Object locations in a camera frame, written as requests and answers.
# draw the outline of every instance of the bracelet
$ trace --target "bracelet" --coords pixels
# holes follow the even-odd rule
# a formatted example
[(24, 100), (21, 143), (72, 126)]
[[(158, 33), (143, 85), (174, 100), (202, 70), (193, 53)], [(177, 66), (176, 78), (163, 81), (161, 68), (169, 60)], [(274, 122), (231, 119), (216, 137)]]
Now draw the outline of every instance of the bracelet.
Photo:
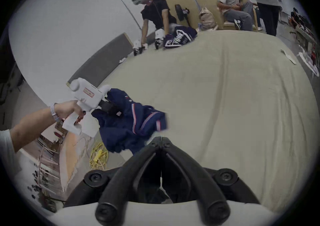
[(58, 114), (54, 111), (54, 105), (57, 104), (57, 103), (52, 103), (50, 104), (50, 110), (51, 110), (51, 115), (54, 117), (54, 120), (56, 122), (61, 122), (61, 119), (59, 119), (59, 116)]

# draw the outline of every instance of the yellow cable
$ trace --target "yellow cable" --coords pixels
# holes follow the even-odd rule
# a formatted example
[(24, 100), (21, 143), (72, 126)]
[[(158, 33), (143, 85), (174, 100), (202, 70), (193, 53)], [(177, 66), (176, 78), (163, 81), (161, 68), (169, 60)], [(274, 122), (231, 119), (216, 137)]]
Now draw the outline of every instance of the yellow cable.
[(103, 142), (97, 144), (90, 154), (89, 164), (91, 169), (101, 169), (106, 170), (104, 167), (107, 164), (109, 157), (109, 151), (104, 146)]

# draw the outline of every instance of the beige bag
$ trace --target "beige bag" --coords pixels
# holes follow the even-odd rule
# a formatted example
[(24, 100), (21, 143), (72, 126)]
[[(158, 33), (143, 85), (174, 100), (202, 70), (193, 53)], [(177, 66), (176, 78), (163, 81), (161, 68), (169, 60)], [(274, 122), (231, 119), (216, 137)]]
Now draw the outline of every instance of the beige bag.
[(201, 9), (199, 19), (201, 21), (201, 31), (212, 29), (217, 25), (213, 14), (207, 8)]

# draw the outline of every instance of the black t-shirt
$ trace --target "black t-shirt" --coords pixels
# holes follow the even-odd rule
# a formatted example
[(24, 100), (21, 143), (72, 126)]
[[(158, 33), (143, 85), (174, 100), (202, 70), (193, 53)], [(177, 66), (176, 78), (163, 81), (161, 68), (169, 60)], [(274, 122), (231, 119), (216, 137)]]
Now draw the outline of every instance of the black t-shirt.
[(291, 12), (291, 17), (293, 17), (294, 20), (295, 20), (298, 24), (300, 23), (300, 19), (299, 19), (298, 15), (295, 15), (293, 11)]
[(152, 3), (149, 6), (145, 6), (144, 9), (141, 11), (142, 18), (148, 19), (152, 21), (155, 24), (156, 29), (160, 29), (163, 27), (163, 22), (162, 22), (162, 10), (163, 9), (168, 9), (169, 10), (169, 24), (177, 23), (177, 20), (175, 17), (173, 17), (170, 14), (170, 8), (168, 7), (168, 4), (166, 0), (152, 0)]

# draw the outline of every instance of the navy jacket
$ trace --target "navy jacket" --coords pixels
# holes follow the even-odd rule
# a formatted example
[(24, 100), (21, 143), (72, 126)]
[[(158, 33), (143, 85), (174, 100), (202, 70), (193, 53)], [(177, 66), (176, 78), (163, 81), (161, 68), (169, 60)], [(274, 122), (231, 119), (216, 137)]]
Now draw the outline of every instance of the navy jacket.
[(192, 27), (176, 26), (174, 33), (167, 34), (163, 40), (163, 46), (165, 48), (177, 48), (185, 45), (197, 36), (197, 31)]
[(107, 95), (108, 100), (119, 107), (122, 115), (109, 116), (101, 109), (95, 109), (91, 115), (99, 121), (100, 135), (108, 151), (129, 149), (134, 154), (144, 147), (144, 142), (154, 131), (167, 128), (164, 112), (134, 102), (126, 92), (117, 88), (112, 88)]

